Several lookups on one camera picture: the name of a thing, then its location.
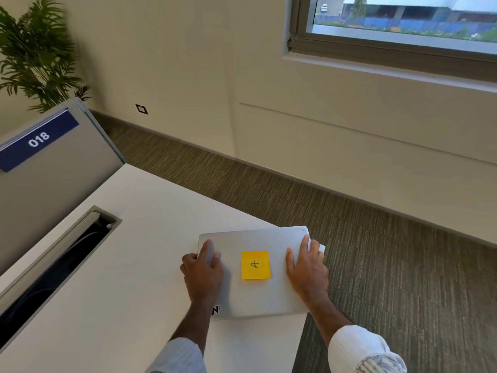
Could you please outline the person's left hand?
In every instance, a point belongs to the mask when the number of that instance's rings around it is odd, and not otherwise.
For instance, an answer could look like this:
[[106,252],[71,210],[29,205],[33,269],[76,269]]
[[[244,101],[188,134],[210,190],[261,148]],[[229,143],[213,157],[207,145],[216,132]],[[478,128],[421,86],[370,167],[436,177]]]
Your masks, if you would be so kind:
[[216,304],[224,275],[223,267],[222,270],[211,268],[214,252],[213,242],[208,239],[199,253],[184,255],[180,266],[191,303],[208,310]]

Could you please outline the person's right hand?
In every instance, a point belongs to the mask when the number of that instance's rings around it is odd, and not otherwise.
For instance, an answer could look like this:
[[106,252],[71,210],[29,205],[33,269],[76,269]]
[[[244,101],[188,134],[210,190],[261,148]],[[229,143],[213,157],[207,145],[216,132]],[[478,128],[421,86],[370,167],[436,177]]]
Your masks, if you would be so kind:
[[295,273],[287,274],[291,287],[309,309],[327,297],[329,281],[324,258],[320,243],[306,234],[295,258]]

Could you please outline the silver laptop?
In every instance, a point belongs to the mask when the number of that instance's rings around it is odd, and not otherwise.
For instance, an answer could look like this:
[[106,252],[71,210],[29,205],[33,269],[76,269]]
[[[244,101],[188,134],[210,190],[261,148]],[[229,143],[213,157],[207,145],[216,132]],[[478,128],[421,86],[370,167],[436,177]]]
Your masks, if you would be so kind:
[[[215,304],[222,306],[222,314],[212,318],[221,320],[306,313],[307,308],[288,280],[285,255],[287,248],[291,248],[296,258],[301,241],[308,233],[306,226],[292,226],[201,234],[198,252],[203,243],[210,239],[214,251],[220,254],[224,271]],[[271,278],[244,281],[241,279],[241,253],[256,250],[269,251]]]

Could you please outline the person's right forearm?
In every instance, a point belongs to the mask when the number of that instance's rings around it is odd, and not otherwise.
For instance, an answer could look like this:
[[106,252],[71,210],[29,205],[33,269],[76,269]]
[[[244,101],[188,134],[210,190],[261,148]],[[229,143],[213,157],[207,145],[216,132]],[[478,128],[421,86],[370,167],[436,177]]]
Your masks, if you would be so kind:
[[383,337],[349,322],[326,295],[307,307],[327,345],[331,373],[407,373]]

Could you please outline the person's left forearm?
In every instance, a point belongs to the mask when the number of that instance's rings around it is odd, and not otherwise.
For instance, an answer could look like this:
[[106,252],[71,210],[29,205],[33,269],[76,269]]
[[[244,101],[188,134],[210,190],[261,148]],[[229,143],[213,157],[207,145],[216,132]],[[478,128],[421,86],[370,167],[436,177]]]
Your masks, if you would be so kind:
[[145,373],[207,373],[203,355],[213,307],[212,303],[193,301]]

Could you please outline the yellow sticky note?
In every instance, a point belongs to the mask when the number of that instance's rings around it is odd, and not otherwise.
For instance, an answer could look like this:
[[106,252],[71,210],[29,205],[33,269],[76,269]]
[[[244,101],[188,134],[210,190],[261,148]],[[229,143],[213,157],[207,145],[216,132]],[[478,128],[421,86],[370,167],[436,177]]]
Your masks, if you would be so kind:
[[268,250],[245,251],[240,259],[241,279],[244,281],[264,281],[271,278]]

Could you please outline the grey desk partition panel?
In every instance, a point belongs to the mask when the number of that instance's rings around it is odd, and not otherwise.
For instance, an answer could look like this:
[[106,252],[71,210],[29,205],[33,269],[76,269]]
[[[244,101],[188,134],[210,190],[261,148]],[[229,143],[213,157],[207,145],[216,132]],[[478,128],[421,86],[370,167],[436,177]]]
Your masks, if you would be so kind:
[[0,145],[64,109],[78,127],[10,172],[0,171],[0,276],[126,163],[78,98],[0,134]]

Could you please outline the blue desk number sign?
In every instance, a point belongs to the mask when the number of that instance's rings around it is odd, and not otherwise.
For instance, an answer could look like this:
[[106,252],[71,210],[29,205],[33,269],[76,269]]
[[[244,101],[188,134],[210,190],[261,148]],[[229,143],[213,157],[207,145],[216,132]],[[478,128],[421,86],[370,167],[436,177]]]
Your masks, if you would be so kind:
[[0,171],[8,173],[79,126],[68,109],[0,145]]

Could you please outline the grey framed window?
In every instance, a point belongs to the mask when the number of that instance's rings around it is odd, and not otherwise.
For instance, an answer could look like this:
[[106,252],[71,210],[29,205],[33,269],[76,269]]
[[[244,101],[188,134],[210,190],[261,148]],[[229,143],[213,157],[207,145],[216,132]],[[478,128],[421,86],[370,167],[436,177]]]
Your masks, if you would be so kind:
[[291,0],[287,46],[482,82],[497,92],[497,0]]

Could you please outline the green potted palm plant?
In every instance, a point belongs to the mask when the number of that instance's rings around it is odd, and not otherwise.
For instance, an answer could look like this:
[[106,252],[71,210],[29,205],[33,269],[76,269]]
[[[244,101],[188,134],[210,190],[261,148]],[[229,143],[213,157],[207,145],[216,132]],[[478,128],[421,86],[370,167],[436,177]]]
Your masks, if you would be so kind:
[[90,86],[75,75],[77,62],[61,3],[36,0],[19,18],[0,6],[0,91],[21,91],[38,113],[74,97],[87,101]]

